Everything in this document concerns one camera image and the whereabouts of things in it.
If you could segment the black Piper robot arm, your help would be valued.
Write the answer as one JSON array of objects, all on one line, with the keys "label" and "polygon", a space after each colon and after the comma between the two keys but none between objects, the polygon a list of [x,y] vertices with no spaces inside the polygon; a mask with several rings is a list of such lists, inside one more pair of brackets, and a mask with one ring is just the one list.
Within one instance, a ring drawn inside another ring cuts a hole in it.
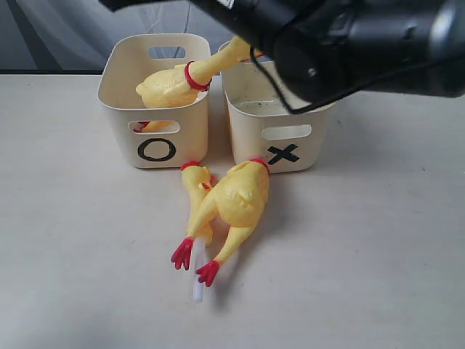
[{"label": "black Piper robot arm", "polygon": [[365,91],[464,94],[462,1],[197,1],[312,108]]}]

